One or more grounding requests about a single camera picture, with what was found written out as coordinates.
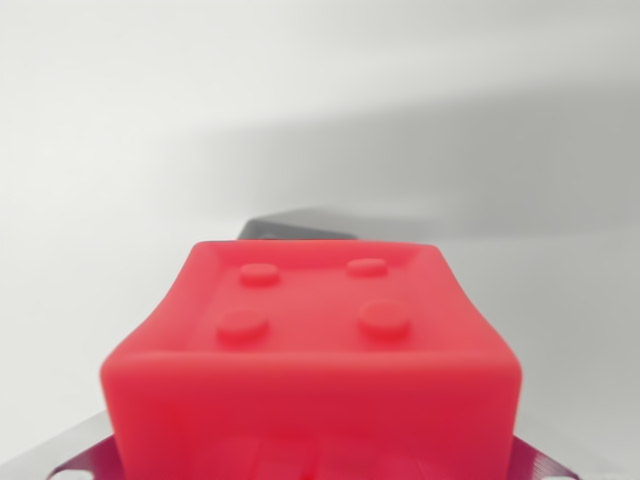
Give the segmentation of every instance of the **round stud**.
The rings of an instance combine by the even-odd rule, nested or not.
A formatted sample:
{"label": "round stud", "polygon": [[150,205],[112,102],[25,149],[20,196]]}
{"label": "round stud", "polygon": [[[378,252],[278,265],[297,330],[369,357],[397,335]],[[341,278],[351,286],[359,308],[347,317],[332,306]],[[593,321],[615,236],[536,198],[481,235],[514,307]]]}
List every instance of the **round stud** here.
{"label": "round stud", "polygon": [[381,277],[387,271],[387,262],[382,258],[357,258],[347,264],[347,272],[354,277]]}
{"label": "round stud", "polygon": [[236,308],[222,314],[217,326],[218,337],[225,342],[243,342],[267,333],[269,321],[250,308]]}
{"label": "round stud", "polygon": [[278,267],[270,263],[247,263],[240,267],[240,281],[251,287],[266,287],[280,280]]}
{"label": "round stud", "polygon": [[409,333],[406,307],[393,300],[379,299],[365,304],[358,315],[361,330],[369,337],[396,340]]}

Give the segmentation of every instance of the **white surface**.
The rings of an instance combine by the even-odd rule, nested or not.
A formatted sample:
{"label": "white surface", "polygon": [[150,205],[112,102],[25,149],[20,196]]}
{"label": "white surface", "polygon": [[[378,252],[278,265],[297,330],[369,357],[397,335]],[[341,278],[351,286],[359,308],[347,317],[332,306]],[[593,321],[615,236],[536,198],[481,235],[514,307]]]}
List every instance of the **white surface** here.
{"label": "white surface", "polygon": [[438,243],[560,454],[640,472],[638,7],[514,5],[0,1],[0,461],[102,408],[193,243],[330,203]]}

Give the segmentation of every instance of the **red plastic block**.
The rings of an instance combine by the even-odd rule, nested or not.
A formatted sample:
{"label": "red plastic block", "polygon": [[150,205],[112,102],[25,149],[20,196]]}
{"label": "red plastic block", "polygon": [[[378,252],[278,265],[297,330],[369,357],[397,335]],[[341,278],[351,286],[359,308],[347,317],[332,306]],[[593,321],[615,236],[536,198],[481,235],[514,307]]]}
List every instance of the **red plastic block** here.
{"label": "red plastic block", "polygon": [[504,480],[508,346],[431,246],[194,247],[102,370],[128,480]]}

